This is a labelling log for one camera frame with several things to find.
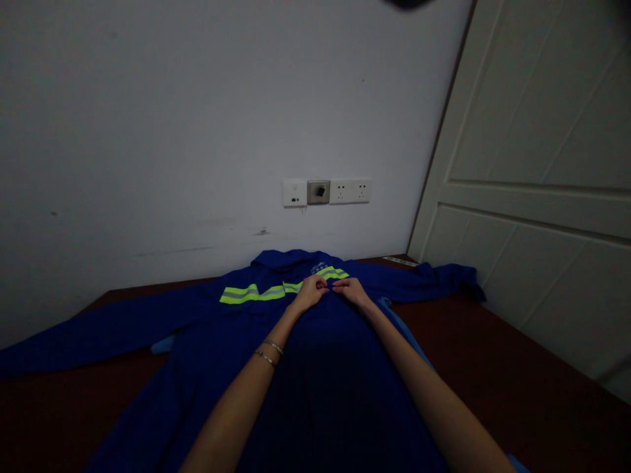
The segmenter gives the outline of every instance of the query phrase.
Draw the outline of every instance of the white door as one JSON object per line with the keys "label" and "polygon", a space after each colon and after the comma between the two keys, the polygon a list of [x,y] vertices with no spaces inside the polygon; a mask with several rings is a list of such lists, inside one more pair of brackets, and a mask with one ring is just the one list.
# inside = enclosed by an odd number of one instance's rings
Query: white door
{"label": "white door", "polygon": [[623,2],[479,0],[408,254],[631,403],[631,43]]}

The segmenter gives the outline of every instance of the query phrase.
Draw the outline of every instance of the wooden table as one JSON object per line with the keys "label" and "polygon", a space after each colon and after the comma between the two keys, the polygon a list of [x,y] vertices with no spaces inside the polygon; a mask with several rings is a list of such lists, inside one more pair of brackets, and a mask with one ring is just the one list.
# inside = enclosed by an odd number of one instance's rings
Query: wooden table
{"label": "wooden table", "polygon": [[[82,312],[212,280],[114,290]],[[393,310],[500,446],[533,472],[631,471],[631,407],[499,317],[459,294]],[[81,471],[167,357],[142,349],[0,383],[0,471]]]}

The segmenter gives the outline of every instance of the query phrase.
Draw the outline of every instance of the bangle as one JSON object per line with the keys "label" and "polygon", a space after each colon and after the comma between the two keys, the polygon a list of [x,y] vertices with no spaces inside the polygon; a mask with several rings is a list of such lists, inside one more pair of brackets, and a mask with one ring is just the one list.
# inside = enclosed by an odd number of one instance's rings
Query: bangle
{"label": "bangle", "polygon": [[280,348],[277,344],[275,344],[274,342],[272,342],[269,338],[266,338],[265,340],[263,340],[263,343],[267,343],[268,345],[272,345],[276,350],[278,350],[278,352],[281,354],[281,356],[284,355],[283,353],[283,349]]}
{"label": "bangle", "polygon": [[254,352],[260,357],[263,357],[266,361],[269,361],[270,365],[272,365],[274,368],[276,367],[276,363],[274,363],[274,360],[268,357],[265,353],[260,350],[254,350]]}

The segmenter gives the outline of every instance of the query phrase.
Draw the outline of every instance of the wrist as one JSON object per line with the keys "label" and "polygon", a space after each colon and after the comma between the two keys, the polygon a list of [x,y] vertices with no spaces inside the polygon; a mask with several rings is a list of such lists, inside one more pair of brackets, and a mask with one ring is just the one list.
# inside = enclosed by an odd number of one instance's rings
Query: wrist
{"label": "wrist", "polygon": [[375,304],[368,296],[366,296],[366,299],[358,302],[357,306],[366,315],[374,313],[376,309],[379,310],[377,304]]}
{"label": "wrist", "polygon": [[299,318],[303,313],[305,313],[307,309],[300,303],[296,303],[296,301],[292,302],[285,309],[285,315],[292,318]]}

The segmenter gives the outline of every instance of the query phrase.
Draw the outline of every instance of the reflective stripe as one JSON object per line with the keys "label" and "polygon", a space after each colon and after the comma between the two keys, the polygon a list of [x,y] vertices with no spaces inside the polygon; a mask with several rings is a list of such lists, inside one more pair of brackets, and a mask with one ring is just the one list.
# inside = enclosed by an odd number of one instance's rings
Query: reflective stripe
{"label": "reflective stripe", "polygon": [[335,269],[333,266],[327,266],[324,269],[320,269],[316,274],[322,276],[324,279],[344,279],[349,277],[343,269]]}
{"label": "reflective stripe", "polygon": [[288,294],[297,294],[302,287],[302,283],[291,284],[290,282],[284,282],[283,286],[285,287],[285,292],[287,292]]}
{"label": "reflective stripe", "polygon": [[232,292],[232,294],[247,294],[248,292],[251,292],[252,290],[254,290],[257,294],[258,294],[258,288],[256,287],[256,284],[250,284],[248,287],[246,287],[245,289],[239,289],[239,288],[226,288],[224,290],[225,291],[230,291]]}
{"label": "reflective stripe", "polygon": [[[350,277],[343,269],[335,269],[333,266],[327,266],[316,274],[324,279],[343,279]],[[223,304],[243,304],[251,300],[274,300],[285,297],[285,294],[297,294],[302,287],[302,282],[292,284],[291,282],[283,282],[282,286],[272,286],[263,294],[259,294],[256,284],[250,284],[246,288],[227,287],[223,290],[223,294],[219,302]]]}

